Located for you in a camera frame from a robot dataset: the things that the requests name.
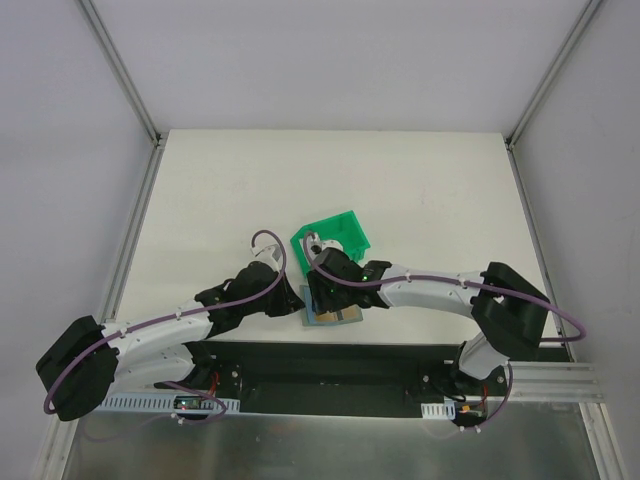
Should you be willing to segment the sage green card holder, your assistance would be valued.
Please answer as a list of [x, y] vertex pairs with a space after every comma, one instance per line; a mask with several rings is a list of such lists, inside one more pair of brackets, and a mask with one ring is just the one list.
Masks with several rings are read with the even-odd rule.
[[357, 305], [336, 312], [320, 314], [308, 285], [300, 287], [300, 294], [305, 303], [302, 312], [302, 325], [305, 327], [330, 327], [363, 321], [362, 310]]

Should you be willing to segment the gold credit card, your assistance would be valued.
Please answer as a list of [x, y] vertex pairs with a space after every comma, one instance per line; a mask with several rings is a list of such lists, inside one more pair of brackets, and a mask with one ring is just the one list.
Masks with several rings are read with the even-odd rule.
[[341, 321], [339, 312], [327, 312], [323, 314], [315, 314], [314, 321], [318, 324], [333, 324]]
[[341, 322], [358, 322], [362, 320], [362, 312], [357, 305], [352, 305], [340, 310], [337, 317]]

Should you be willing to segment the green plastic bin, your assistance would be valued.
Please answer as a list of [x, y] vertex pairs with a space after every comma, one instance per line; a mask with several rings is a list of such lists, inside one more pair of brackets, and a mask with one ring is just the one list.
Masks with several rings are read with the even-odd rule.
[[356, 262], [361, 261], [370, 248], [369, 240], [353, 210], [303, 225], [291, 237], [290, 243], [304, 275], [310, 270], [303, 250], [304, 235], [308, 231], [316, 233], [322, 241], [338, 242], [349, 258]]

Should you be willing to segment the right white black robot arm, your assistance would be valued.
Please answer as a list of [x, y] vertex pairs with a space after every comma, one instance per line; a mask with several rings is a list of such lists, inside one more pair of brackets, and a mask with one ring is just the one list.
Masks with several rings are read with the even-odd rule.
[[473, 320], [480, 332], [463, 342], [450, 369], [452, 387], [473, 394], [499, 366], [538, 357], [548, 298], [511, 267], [492, 262], [453, 276], [387, 261], [361, 266], [334, 247], [311, 249], [307, 273], [316, 311], [415, 307]]

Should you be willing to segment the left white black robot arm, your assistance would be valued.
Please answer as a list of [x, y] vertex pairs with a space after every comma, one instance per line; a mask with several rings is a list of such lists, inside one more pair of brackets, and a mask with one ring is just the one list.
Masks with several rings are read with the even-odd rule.
[[99, 324], [81, 317], [36, 364], [46, 389], [44, 410], [71, 421], [136, 387], [175, 382], [208, 389], [219, 368], [205, 340], [237, 328], [247, 316], [284, 317], [304, 306], [284, 273], [254, 261], [157, 319]]

